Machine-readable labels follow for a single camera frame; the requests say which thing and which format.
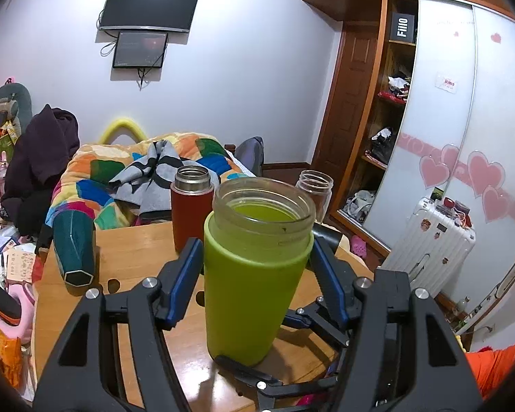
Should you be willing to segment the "grey backpack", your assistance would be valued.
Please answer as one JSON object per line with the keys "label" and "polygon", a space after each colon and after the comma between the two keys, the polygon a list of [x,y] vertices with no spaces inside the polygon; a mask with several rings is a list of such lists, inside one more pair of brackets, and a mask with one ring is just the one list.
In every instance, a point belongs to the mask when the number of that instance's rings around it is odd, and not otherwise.
{"label": "grey backpack", "polygon": [[264,164],[263,138],[254,136],[246,139],[235,148],[234,157],[257,177],[262,176]]}

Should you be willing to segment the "pink slipper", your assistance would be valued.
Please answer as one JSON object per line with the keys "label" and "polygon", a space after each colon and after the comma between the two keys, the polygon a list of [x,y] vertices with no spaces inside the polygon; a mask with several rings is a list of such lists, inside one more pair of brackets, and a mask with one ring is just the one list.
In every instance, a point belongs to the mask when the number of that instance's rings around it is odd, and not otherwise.
{"label": "pink slipper", "polygon": [[356,256],[360,257],[361,259],[365,260],[367,256],[367,246],[366,241],[363,240],[358,235],[353,235],[350,239],[350,245],[351,245],[351,251]]}

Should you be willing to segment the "black FIIO box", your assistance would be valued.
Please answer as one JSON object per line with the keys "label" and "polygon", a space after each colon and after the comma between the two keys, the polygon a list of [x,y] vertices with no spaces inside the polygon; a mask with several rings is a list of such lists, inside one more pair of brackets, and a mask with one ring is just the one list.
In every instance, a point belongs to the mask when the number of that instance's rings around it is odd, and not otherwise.
{"label": "black FIIO box", "polygon": [[415,37],[415,16],[405,13],[392,13],[390,39],[395,42],[413,44]]}

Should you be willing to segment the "wooden wardrobe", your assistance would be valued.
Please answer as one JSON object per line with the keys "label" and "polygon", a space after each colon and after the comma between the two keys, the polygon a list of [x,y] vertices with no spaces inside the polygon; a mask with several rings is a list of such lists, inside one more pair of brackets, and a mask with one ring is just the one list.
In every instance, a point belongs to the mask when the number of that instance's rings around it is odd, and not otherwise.
{"label": "wooden wardrobe", "polygon": [[[449,187],[478,249],[515,235],[515,14],[507,0],[303,0],[342,25],[313,166],[329,215],[382,255],[417,199]],[[415,16],[413,44],[390,39]]]}

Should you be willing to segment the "white hard suitcase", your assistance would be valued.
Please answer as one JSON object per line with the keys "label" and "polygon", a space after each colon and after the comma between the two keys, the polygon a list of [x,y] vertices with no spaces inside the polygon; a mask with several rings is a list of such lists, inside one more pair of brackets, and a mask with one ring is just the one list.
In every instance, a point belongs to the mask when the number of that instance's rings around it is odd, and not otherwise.
{"label": "white hard suitcase", "polygon": [[469,207],[448,197],[421,199],[379,267],[406,273],[411,288],[422,287],[436,297],[476,244],[469,212]]}

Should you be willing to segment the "red thermos steel rim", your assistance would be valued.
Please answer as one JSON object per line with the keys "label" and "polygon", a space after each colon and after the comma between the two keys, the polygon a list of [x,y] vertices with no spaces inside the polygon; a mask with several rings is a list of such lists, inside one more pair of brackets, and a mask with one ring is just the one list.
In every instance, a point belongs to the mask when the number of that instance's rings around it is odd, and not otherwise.
{"label": "red thermos steel rim", "polygon": [[204,222],[212,211],[214,185],[207,168],[185,165],[171,185],[175,251],[180,253],[190,238],[204,240]]}

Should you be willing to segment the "yellow foam arch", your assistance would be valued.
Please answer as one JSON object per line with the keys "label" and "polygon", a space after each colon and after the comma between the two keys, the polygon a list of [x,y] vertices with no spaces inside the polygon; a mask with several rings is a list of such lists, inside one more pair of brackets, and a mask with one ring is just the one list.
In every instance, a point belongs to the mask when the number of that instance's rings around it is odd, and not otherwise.
{"label": "yellow foam arch", "polygon": [[146,140],[148,136],[133,119],[120,117],[112,121],[100,136],[99,144],[111,144],[117,133],[127,133],[135,142]]}

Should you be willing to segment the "colourful patchwork blanket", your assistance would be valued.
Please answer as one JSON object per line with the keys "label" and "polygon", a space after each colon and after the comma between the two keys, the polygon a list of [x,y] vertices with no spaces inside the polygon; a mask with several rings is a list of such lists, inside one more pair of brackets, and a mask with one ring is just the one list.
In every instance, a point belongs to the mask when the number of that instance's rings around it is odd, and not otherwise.
{"label": "colourful patchwork blanket", "polygon": [[68,210],[85,213],[101,231],[135,225],[138,208],[116,201],[110,180],[147,155],[150,146],[164,140],[173,146],[180,160],[203,165],[217,182],[252,174],[216,138],[201,133],[168,133],[128,146],[86,144],[75,152],[56,184],[45,225],[51,228],[55,217]]}

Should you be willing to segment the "grey black sweater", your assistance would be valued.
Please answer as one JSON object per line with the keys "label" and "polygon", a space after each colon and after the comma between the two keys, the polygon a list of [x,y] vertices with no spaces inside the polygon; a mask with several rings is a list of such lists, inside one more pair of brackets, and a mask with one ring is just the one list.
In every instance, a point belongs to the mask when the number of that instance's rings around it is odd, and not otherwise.
{"label": "grey black sweater", "polygon": [[187,165],[204,167],[188,158],[181,158],[170,141],[160,139],[149,145],[142,157],[113,177],[108,186],[113,199],[137,207],[141,219],[170,220],[170,186],[178,169]]}

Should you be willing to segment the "green basket of toys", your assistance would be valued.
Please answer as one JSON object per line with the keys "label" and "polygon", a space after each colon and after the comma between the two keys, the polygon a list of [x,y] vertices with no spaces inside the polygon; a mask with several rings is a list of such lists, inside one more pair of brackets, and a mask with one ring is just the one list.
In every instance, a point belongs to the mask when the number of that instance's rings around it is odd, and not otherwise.
{"label": "green basket of toys", "polygon": [[13,77],[0,87],[0,153],[13,156],[13,146],[33,116],[30,92]]}

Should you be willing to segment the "black wall television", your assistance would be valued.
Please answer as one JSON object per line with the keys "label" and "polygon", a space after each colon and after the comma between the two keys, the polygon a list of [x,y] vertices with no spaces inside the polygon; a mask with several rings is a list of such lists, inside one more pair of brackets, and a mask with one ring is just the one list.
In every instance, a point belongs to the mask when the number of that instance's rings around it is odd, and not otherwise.
{"label": "black wall television", "polygon": [[151,30],[188,33],[198,0],[106,0],[103,31]]}

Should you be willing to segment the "small wall monitor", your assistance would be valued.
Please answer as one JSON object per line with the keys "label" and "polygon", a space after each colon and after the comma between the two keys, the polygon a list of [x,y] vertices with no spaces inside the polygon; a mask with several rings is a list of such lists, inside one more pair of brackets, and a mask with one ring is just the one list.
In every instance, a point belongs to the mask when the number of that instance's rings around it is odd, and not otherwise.
{"label": "small wall monitor", "polygon": [[118,35],[113,68],[161,68],[168,34],[151,31],[123,31]]}

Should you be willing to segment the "clear glass jar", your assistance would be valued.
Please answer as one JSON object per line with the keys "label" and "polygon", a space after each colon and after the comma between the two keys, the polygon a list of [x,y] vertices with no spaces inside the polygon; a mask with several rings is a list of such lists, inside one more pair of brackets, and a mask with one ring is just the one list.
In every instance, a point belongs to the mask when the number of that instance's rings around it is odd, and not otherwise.
{"label": "clear glass jar", "polygon": [[306,169],[299,174],[296,186],[314,201],[316,221],[322,223],[333,194],[334,180],[323,172]]}

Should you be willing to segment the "dark purple jacket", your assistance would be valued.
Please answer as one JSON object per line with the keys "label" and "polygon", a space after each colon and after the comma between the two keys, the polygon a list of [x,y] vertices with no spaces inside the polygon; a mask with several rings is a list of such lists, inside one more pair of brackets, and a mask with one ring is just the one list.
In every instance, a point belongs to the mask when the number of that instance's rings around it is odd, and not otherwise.
{"label": "dark purple jacket", "polygon": [[45,105],[14,146],[1,206],[22,236],[37,235],[56,184],[80,147],[74,114]]}

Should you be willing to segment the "green sleeved glass cup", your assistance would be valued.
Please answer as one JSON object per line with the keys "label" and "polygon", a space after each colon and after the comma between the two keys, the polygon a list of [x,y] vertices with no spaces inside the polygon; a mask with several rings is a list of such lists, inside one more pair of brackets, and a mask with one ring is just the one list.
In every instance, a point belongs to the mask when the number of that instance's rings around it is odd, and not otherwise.
{"label": "green sleeved glass cup", "polygon": [[204,222],[207,350],[256,366],[269,353],[313,247],[316,207],[265,178],[222,182]]}

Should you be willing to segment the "teal faceted cup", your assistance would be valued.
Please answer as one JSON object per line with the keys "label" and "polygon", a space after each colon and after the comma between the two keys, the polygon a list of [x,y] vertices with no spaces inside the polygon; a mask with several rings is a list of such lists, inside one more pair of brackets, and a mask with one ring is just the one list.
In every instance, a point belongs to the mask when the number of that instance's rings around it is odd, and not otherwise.
{"label": "teal faceted cup", "polygon": [[53,241],[56,261],[69,286],[90,286],[96,272],[94,222],[85,213],[67,210],[56,215]]}

